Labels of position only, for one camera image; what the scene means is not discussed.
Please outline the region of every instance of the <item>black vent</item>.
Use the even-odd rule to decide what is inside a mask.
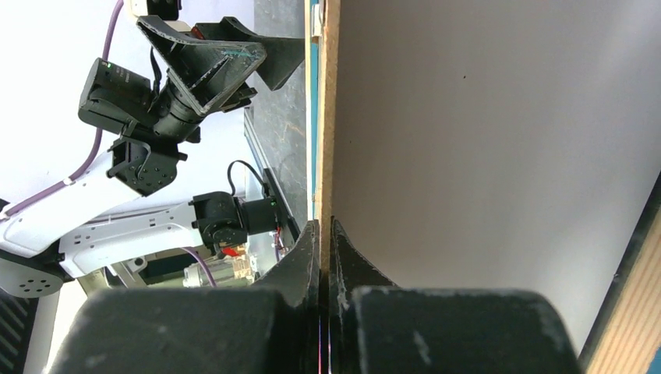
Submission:
[[[0,293],[0,374],[23,373],[38,301]]]

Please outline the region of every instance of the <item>white wall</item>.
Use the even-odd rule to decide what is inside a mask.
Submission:
[[[101,56],[115,0],[10,2],[3,5],[0,71],[5,99],[0,127],[0,197],[17,202],[62,180],[83,162],[94,138],[92,126],[77,117],[83,84],[96,57]],[[181,20],[219,21],[236,16],[253,26],[253,2],[184,0]],[[110,60],[150,79],[149,44],[122,14],[115,31]],[[117,136],[106,133],[102,150]],[[202,125],[201,144],[182,144],[189,155],[179,176],[166,189],[113,211],[134,210],[180,202],[192,195],[228,190],[228,163],[251,160],[243,137],[242,111],[210,116]],[[242,189],[243,169],[235,180]]]
[[[356,247],[404,286],[541,292],[580,350],[661,170],[660,19],[343,1],[334,214]]]

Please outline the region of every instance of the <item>wooden board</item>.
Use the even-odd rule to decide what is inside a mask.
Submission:
[[[661,213],[642,245],[588,374],[645,373],[661,345]]]
[[[323,2],[323,32],[319,53],[319,118],[316,160],[315,218],[319,220],[321,271],[329,270],[333,189],[333,150],[335,134],[335,97],[338,86],[338,43],[340,0]]]

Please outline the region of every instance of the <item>white backdrop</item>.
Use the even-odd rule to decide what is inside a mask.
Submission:
[[[4,39],[0,58],[7,97],[0,125],[0,198],[12,203],[25,199],[67,177],[87,156],[95,128],[78,119],[78,102],[92,62],[101,56],[114,4],[115,0],[39,2],[38,12],[33,2],[3,5],[3,26],[12,36]],[[252,1],[184,0],[183,6],[180,20],[189,25],[235,16],[253,26]],[[126,12],[119,18],[109,60],[153,79],[149,44]],[[105,133],[101,150],[116,138]],[[189,159],[179,164],[174,183],[113,212],[228,190],[228,163],[252,160],[243,137],[242,111],[211,115],[202,125],[202,139],[200,144],[180,146]],[[238,189],[243,189],[243,173],[243,168],[235,169]]]

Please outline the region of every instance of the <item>blue surface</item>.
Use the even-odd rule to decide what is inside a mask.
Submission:
[[[311,0],[310,5],[314,5],[319,3],[318,0]],[[319,117],[319,46],[315,43],[311,43],[312,48],[310,50],[310,58],[312,61],[310,61],[310,80],[312,81],[311,83],[311,92],[310,92],[310,102],[311,102],[311,108],[310,112],[312,114],[312,121],[311,121],[311,129],[310,129],[310,137],[312,138],[312,141],[310,142],[310,146],[312,147],[312,191],[308,191],[310,196],[314,195],[314,192],[316,191],[316,151],[317,151],[317,139],[318,139],[318,132],[317,132],[317,121]],[[315,215],[315,204],[312,205],[312,214],[313,217]]]
[[[652,360],[647,374],[661,374],[661,348],[656,351],[656,357]]]

